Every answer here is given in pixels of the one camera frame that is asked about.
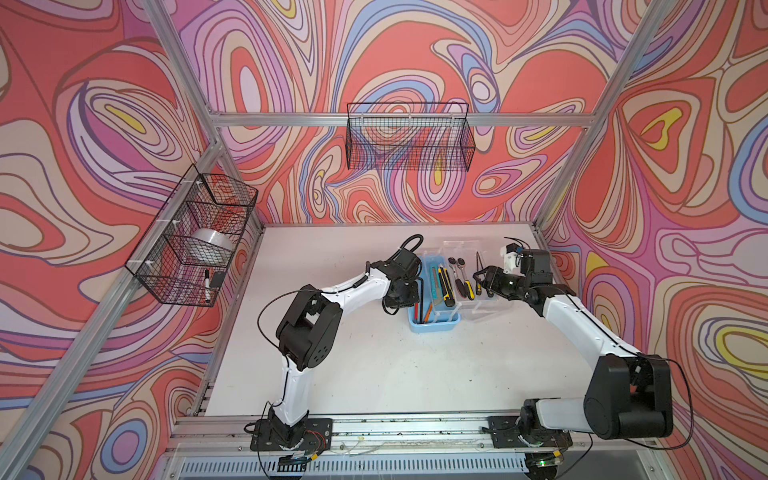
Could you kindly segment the blue plastic tool box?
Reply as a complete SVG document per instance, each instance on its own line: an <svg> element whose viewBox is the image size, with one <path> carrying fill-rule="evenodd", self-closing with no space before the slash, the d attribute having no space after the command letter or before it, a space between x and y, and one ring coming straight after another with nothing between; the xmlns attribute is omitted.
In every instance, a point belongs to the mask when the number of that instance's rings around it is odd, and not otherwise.
<svg viewBox="0 0 768 480"><path fill-rule="evenodd" d="M472 277L492 259L489 244L479 239L447 240L422 250L422 302L407 309L410 330L446 332L462 321L483 322L510 313L510 302L488 293Z"/></svg>

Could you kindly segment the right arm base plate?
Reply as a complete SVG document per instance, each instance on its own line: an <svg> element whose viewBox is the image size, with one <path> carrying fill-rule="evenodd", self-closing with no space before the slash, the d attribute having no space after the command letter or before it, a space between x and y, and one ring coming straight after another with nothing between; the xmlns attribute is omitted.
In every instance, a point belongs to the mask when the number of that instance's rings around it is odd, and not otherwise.
<svg viewBox="0 0 768 480"><path fill-rule="evenodd" d="M551 430L521 420L517 415L489 416L481 432L491 437L494 448L533 448L567 450L573 446L569 432Z"/></svg>

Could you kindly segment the yellow black utility knife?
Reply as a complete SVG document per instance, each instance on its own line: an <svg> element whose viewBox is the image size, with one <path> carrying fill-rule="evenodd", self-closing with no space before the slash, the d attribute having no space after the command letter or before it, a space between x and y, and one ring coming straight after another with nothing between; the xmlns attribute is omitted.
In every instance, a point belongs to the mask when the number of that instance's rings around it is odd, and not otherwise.
<svg viewBox="0 0 768 480"><path fill-rule="evenodd" d="M455 296L450 283L449 275L446 269L442 265L438 267L438 273L440 276L440 286L443 294L443 303L447 308L453 308L455 306Z"/></svg>

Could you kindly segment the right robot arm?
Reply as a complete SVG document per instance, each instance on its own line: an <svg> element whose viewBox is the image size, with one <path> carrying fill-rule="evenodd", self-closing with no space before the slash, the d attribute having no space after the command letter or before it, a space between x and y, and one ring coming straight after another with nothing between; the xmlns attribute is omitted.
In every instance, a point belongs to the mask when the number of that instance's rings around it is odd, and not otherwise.
<svg viewBox="0 0 768 480"><path fill-rule="evenodd" d="M545 250L519 248L502 267L477 270L482 289L522 301L557 328L591 369L584 396L529 399L518 429L574 431L645 446L674 430L672 367L676 361L641 352L604 326L565 284L555 282Z"/></svg>

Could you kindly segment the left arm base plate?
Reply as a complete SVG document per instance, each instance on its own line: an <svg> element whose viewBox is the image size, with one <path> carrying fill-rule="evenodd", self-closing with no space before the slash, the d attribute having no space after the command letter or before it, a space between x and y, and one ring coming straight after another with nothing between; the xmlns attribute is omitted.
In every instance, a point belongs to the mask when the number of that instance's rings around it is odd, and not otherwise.
<svg viewBox="0 0 768 480"><path fill-rule="evenodd" d="M260 419L243 428L251 436L250 450L258 452L296 452L315 454L332 445L333 420L309 418L287 427L277 417Z"/></svg>

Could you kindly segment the teal utility knife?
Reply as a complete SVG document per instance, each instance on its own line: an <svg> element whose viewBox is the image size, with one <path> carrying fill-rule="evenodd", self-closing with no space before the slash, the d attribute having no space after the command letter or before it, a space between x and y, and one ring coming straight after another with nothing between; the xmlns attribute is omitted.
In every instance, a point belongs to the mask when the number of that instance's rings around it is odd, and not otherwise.
<svg viewBox="0 0 768 480"><path fill-rule="evenodd" d="M443 294L440 286L440 276L438 269L434 266L430 268L430 283L432 301L435 305L438 305L443 300Z"/></svg>

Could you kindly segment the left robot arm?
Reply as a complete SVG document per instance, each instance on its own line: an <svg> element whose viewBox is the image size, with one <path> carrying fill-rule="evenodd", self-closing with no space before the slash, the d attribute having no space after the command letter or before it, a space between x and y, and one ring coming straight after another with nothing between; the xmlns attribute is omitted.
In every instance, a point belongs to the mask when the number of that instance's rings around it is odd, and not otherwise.
<svg viewBox="0 0 768 480"><path fill-rule="evenodd" d="M277 404L269 405L266 417L257 422L257 446L287 449L300 445L305 437L317 437L307 427L313 369L330 354L345 314L371 302L380 302L388 315L417 308L424 287L416 250L423 241L423 235L411 235L389 258L368 262L356 278L324 289L307 284L292 292L292 303L276 328L276 340L270 343L284 358L283 391Z"/></svg>

